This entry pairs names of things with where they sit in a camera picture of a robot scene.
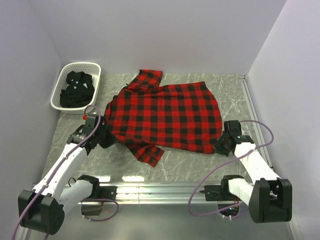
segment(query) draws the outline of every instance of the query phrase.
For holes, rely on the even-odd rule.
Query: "plaid shirt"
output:
[[[204,81],[159,86],[162,71],[140,70],[105,109],[109,130],[143,163],[155,167],[155,145],[212,154],[222,132],[218,103]]]

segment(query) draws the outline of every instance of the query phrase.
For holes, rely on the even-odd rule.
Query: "shirt sleeve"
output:
[[[147,163],[151,167],[155,167],[162,155],[164,150],[160,149],[155,145],[149,144],[125,144],[130,152],[135,156],[138,161]]]
[[[162,79],[162,71],[146,70],[142,69],[135,79],[127,85],[128,89],[141,88],[141,89],[152,89],[158,88]]]

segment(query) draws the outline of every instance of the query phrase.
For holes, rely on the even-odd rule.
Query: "metal bracket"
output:
[[[222,195],[221,185],[205,185],[204,190],[200,190],[200,193],[205,194],[206,202],[226,200],[226,198]]]
[[[99,187],[99,196],[95,196],[97,199],[110,199],[115,200],[117,195],[117,187],[116,186],[100,186]],[[102,212],[102,208],[104,203],[101,202],[99,205],[81,205],[81,213],[83,216],[99,216]]]

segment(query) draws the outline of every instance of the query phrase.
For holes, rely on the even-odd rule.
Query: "metal frame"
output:
[[[250,117],[251,117],[252,120],[256,120],[257,121],[258,117],[257,117],[256,111],[255,111],[255,107],[254,107],[254,104],[253,104],[251,96],[250,96],[250,92],[249,92],[249,89],[248,89],[246,78],[245,78],[244,75],[240,75],[239,79],[240,79],[241,84],[242,84],[242,90],[243,90],[243,93],[244,93],[246,104],[247,104],[248,109],[249,109]],[[257,140],[258,140],[258,144],[259,145],[265,144],[266,142],[265,142],[264,136],[262,134],[260,125],[256,124],[256,123],[253,123],[253,127],[254,127],[254,131],[255,131],[255,134],[256,134],[256,137],[257,137]],[[269,167],[272,168],[273,165],[271,163],[267,148],[266,147],[260,148],[260,152],[261,152],[261,155],[262,155],[263,159],[267,162]]]
[[[220,185],[220,182],[207,182],[206,185]],[[197,183],[193,182],[121,182],[100,183],[101,187],[116,186],[116,201],[119,204],[187,204]],[[233,201],[206,201],[204,193],[197,192],[193,204],[233,204]],[[100,205],[100,202],[86,201],[79,204]]]

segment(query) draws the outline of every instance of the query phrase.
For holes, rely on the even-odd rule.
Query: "black garment in basket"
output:
[[[66,76],[66,83],[69,86],[61,90],[60,104],[63,108],[81,108],[88,105],[95,92],[92,83],[92,76],[83,71],[71,71]]]

